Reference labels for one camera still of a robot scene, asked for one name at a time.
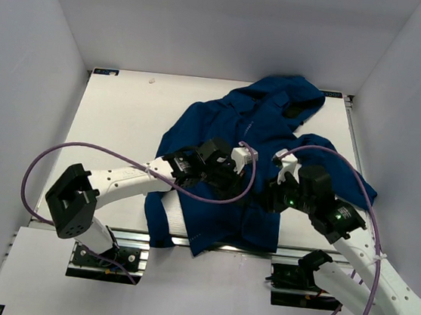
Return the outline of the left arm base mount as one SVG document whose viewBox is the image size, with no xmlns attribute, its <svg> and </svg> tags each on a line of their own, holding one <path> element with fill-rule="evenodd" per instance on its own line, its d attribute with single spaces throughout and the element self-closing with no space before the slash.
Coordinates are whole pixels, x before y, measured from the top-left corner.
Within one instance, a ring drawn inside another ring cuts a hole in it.
<svg viewBox="0 0 421 315">
<path fill-rule="evenodd" d="M 134 286 L 144 274 L 149 251 L 145 242 L 120 240 L 117 249 L 105 252 L 103 258 L 99 258 L 76 241 L 66 276 Z"/>
</svg>

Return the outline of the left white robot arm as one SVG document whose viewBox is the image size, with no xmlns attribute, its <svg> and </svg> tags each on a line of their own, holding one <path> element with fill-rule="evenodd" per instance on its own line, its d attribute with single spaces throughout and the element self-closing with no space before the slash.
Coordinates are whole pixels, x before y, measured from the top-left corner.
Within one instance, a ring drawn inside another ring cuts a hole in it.
<svg viewBox="0 0 421 315">
<path fill-rule="evenodd" d="M 142 165 L 90 171 L 76 163 L 65 169 L 45 199 L 57 236 L 76 240 L 106 267 L 115 261 L 117 248 L 109 228 L 94 214 L 99 208 L 137 195 L 184 191 L 200 182 L 219 190 L 223 203 L 233 202 L 231 193 L 242 181 L 245 166 L 255 166 L 257 160 L 251 147 L 231 148 L 217 137 Z"/>
</svg>

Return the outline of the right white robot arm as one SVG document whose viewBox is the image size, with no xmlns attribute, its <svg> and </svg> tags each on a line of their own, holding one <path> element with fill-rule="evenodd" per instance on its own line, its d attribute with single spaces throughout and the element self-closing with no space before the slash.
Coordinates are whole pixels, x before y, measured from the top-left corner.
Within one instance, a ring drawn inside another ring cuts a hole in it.
<svg viewBox="0 0 421 315">
<path fill-rule="evenodd" d="M 292 273 L 271 276 L 273 283 L 322 289 L 354 315 L 421 315 L 421 298 L 376 250 L 376 238 L 366 233 L 361 215 L 351 204 L 336 198 L 324 168 L 312 165 L 297 169 L 294 162 L 282 160 L 277 166 L 279 173 L 266 188 L 266 208 L 274 213 L 288 208 L 305 213 L 364 284 L 359 286 L 322 250 L 301 257 Z"/>
</svg>

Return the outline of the blue hooded zip jacket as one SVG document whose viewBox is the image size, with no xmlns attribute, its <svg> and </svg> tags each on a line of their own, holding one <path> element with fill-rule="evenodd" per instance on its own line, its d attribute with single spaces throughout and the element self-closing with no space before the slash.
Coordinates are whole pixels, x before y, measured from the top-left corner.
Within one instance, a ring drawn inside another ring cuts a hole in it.
<svg viewBox="0 0 421 315">
<path fill-rule="evenodd" d="M 325 104 L 325 94 L 302 76 L 270 76 L 223 98 L 191 104 L 162 136 L 156 154 L 187 167 L 178 197 L 192 255 L 225 242 L 273 252 L 280 216 L 264 208 L 263 192 L 278 174 L 280 150 L 296 150 L 300 164 L 321 165 L 337 196 L 361 209 L 377 192 L 318 134 L 296 134 Z"/>
</svg>

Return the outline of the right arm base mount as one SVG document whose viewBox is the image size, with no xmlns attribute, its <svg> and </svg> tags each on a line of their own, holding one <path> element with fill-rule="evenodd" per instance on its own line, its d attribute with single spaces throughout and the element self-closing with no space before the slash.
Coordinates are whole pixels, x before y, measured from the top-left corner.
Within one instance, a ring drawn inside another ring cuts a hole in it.
<svg viewBox="0 0 421 315">
<path fill-rule="evenodd" d="M 309 252 L 292 264 L 273 262 L 266 282 L 271 287 L 270 304 L 309 310 L 334 311 L 340 303 L 318 287 L 313 272 L 333 259 L 322 250 Z"/>
</svg>

